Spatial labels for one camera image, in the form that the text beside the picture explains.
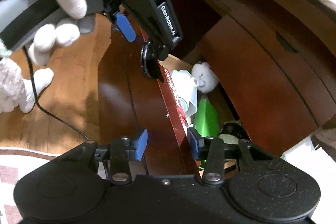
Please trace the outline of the white gloved left hand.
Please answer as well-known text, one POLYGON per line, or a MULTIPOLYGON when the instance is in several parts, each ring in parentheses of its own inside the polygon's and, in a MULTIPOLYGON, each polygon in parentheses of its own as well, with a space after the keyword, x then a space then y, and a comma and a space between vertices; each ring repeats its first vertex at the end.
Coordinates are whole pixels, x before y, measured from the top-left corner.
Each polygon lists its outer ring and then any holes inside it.
POLYGON ((69 47, 95 23, 86 0, 1 0, 1 112, 29 113, 54 73, 54 47, 69 47))

